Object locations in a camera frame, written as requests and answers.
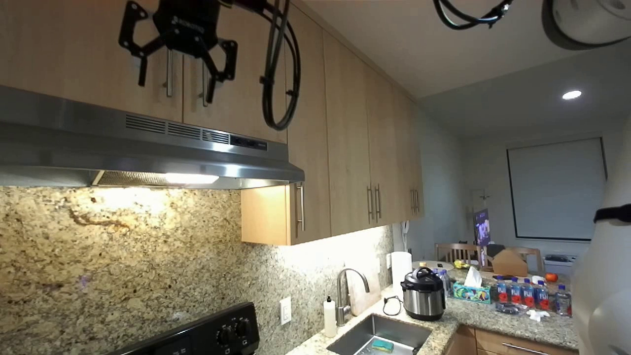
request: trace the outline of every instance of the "bottle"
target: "bottle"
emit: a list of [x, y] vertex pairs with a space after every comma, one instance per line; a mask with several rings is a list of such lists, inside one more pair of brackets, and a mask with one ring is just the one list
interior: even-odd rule
[[511, 303], [525, 303], [521, 295], [519, 277], [513, 277], [513, 283], [511, 283]]
[[558, 285], [558, 291], [556, 291], [556, 313], [562, 315], [562, 317], [570, 317], [572, 315], [572, 297], [566, 289], [566, 285]]
[[450, 295], [450, 273], [442, 263], [436, 263], [436, 275], [442, 279], [446, 295]]
[[550, 295], [546, 291], [546, 281], [542, 281], [542, 279], [538, 281], [536, 307], [550, 309]]
[[497, 287], [497, 301], [511, 303], [511, 291], [509, 291], [509, 285], [505, 283], [505, 279], [497, 279], [495, 287]]
[[525, 279], [523, 301], [527, 307], [534, 307], [534, 287], [529, 277]]
[[335, 321], [335, 301], [331, 299], [331, 295], [327, 295], [321, 307], [323, 307], [323, 330], [327, 334], [335, 334], [337, 321]]

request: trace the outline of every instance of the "stainless steel range hood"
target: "stainless steel range hood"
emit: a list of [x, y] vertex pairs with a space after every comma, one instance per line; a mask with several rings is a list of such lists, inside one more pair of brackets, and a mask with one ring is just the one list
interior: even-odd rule
[[239, 188], [302, 179], [278, 141], [0, 86], [0, 185]]

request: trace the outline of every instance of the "electrical outlet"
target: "electrical outlet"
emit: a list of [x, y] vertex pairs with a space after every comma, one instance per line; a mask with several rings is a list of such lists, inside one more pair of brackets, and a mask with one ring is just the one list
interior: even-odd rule
[[286, 325], [292, 321], [292, 297], [280, 299], [280, 325]]

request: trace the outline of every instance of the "black stove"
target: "black stove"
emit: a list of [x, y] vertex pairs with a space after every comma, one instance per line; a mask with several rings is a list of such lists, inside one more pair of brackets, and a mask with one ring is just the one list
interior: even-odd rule
[[252, 355], [258, 340], [254, 303], [247, 301], [128, 344], [116, 355]]

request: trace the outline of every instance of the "stainless steel sink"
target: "stainless steel sink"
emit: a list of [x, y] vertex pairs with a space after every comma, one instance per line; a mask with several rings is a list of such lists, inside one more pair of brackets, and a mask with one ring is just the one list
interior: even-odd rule
[[373, 352], [394, 352], [410, 355], [416, 352], [432, 330], [371, 313], [359, 321], [345, 334], [327, 346], [327, 350], [339, 355], [373, 355]]

